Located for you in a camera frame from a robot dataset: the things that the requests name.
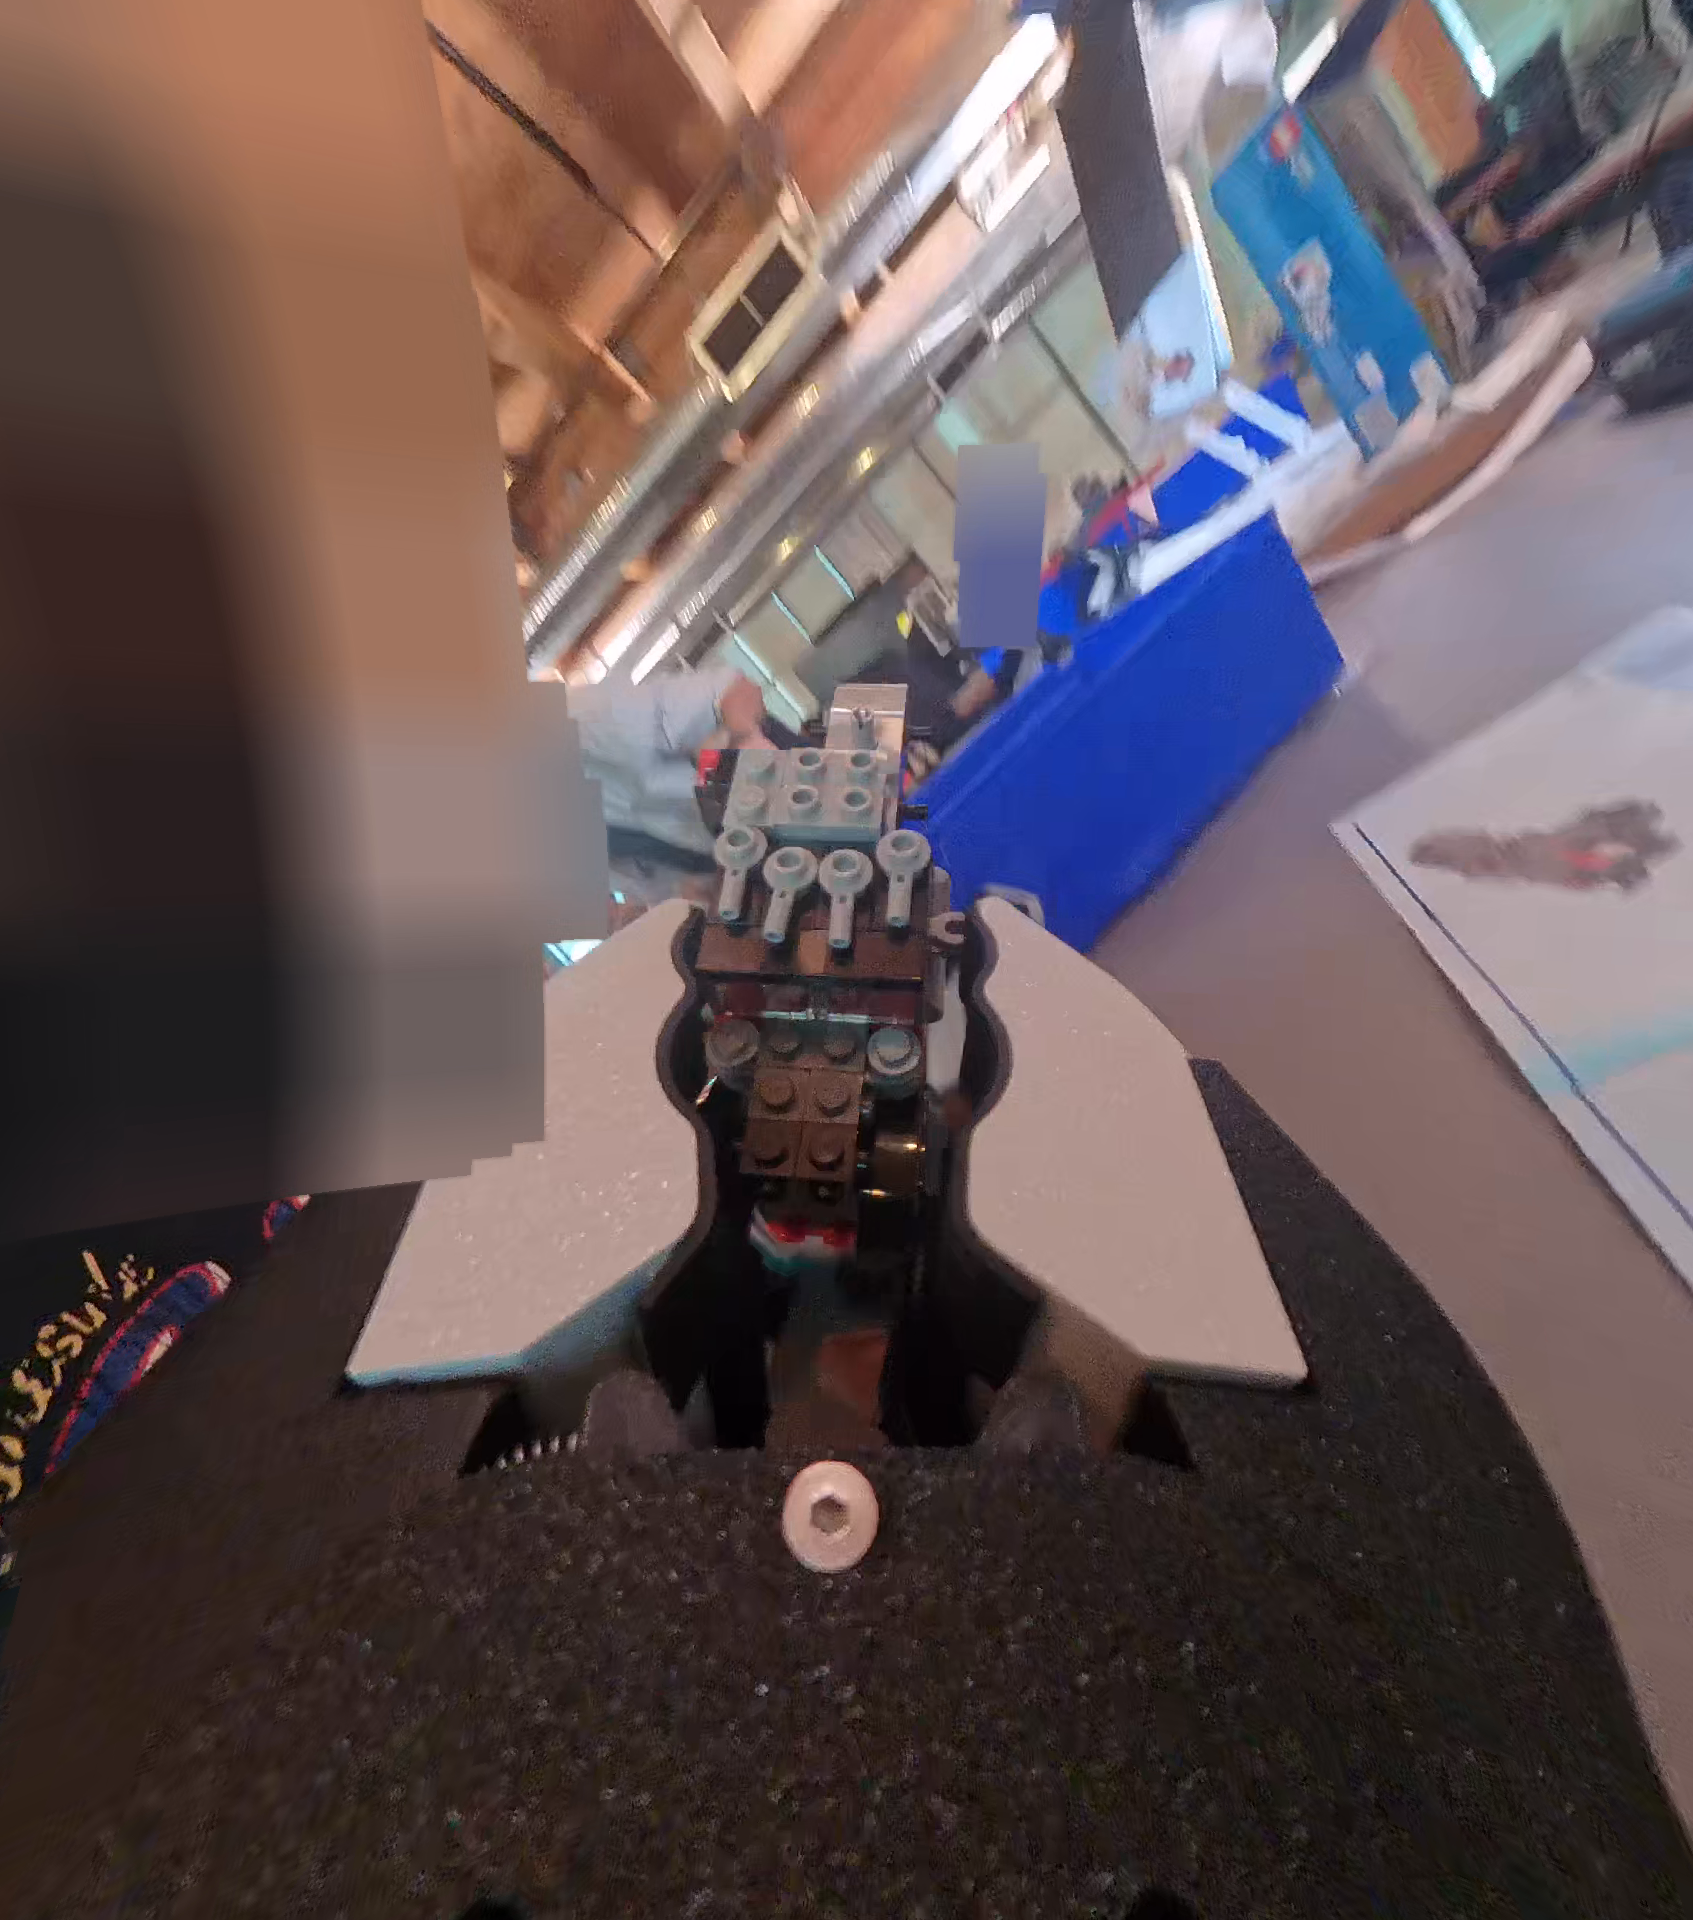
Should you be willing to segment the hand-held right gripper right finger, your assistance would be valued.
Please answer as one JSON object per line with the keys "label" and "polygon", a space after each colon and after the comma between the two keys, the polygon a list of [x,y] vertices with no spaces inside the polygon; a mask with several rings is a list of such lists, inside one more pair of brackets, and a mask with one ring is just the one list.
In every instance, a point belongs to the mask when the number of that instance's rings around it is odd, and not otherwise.
{"label": "hand-held right gripper right finger", "polygon": [[1113,1444],[1147,1380],[1290,1391],[1309,1367],[1187,1049],[1024,910],[977,900],[976,1015],[1003,1079],[966,1140],[966,1221],[1031,1283],[1034,1374]]}

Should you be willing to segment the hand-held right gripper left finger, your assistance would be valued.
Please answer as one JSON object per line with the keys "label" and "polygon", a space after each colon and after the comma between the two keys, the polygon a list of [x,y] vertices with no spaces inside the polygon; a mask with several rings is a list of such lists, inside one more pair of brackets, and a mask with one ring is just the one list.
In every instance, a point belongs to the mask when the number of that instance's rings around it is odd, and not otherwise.
{"label": "hand-held right gripper left finger", "polygon": [[699,1128],[662,1060],[694,921],[655,907],[547,983],[542,1135],[422,1189],[354,1390],[574,1380],[629,1341],[704,1198]]}

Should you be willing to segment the grey brick truck model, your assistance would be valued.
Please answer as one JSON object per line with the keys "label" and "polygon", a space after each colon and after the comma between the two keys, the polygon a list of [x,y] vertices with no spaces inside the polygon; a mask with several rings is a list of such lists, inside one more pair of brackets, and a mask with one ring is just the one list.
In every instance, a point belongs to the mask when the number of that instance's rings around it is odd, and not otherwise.
{"label": "grey brick truck model", "polygon": [[957,1073],[964,921],[910,793],[907,684],[835,684],[794,745],[699,752],[717,900],[690,939],[720,1172],[775,1276],[900,1286]]}

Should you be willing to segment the blue plastic bin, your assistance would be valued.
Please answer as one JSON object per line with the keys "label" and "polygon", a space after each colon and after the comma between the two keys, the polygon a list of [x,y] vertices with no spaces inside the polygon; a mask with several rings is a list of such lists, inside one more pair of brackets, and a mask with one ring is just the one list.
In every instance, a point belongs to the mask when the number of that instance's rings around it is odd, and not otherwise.
{"label": "blue plastic bin", "polygon": [[1011,888],[1089,951],[1236,804],[1345,675],[1258,515],[1078,640],[927,780],[954,910]]}

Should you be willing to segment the open instruction booklet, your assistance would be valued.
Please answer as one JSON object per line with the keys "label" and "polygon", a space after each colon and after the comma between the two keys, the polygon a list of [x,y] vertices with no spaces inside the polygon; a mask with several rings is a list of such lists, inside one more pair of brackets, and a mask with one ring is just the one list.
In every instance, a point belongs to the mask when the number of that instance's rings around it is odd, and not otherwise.
{"label": "open instruction booklet", "polygon": [[1693,1293],[1693,608],[1334,831]]}

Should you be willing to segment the tall blue cardboard box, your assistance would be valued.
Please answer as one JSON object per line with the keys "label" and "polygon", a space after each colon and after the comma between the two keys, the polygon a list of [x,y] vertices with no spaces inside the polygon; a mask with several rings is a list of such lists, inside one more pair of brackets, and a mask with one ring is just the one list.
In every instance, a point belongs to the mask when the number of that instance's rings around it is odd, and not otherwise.
{"label": "tall blue cardboard box", "polygon": [[1440,404],[1446,363],[1295,106],[1271,107],[1244,137],[1214,204],[1366,461]]}

